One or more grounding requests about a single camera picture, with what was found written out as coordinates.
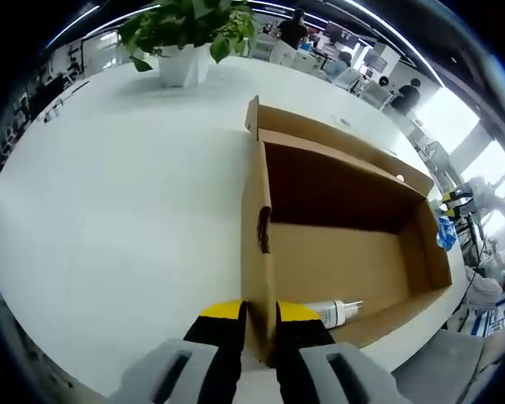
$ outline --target white flower pot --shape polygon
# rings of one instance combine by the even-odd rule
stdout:
[[[196,86],[205,80],[210,65],[210,44],[195,48],[186,45],[163,46],[159,60],[159,77],[164,87]]]

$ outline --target white bottle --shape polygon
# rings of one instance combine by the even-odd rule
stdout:
[[[343,303],[340,300],[330,300],[308,303],[305,306],[318,313],[324,327],[329,330],[342,326],[348,319],[356,316],[359,309],[363,307],[363,301]]]

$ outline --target potted plant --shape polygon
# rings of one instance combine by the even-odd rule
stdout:
[[[157,56],[159,75],[167,87],[202,82],[210,55],[217,63],[231,52],[250,49],[257,32],[246,0],[157,0],[158,6],[125,22],[118,30],[136,70],[152,67],[138,57],[139,50]]]

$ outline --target white table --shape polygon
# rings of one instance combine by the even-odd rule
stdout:
[[[59,118],[30,126],[2,171],[0,291],[49,357],[105,396],[202,309],[240,297],[241,195],[253,145],[243,122],[255,94],[427,172],[379,111],[282,66],[231,57],[187,89],[162,89],[156,72],[131,64],[89,81]],[[449,291],[364,348],[387,370],[459,303],[467,281],[458,246],[449,261]],[[235,402],[258,402],[257,383],[266,402],[280,402],[267,369],[244,372]]]

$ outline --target window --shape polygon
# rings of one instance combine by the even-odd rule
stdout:
[[[479,117],[448,88],[440,88],[416,116],[425,130],[451,153],[475,128]]]
[[[505,199],[505,180],[496,188],[496,195]],[[505,217],[498,211],[493,211],[483,218],[482,223],[485,233],[493,235],[505,227]]]
[[[492,141],[486,149],[462,173],[465,181],[483,177],[488,183],[497,183],[505,175],[505,151],[497,141]]]

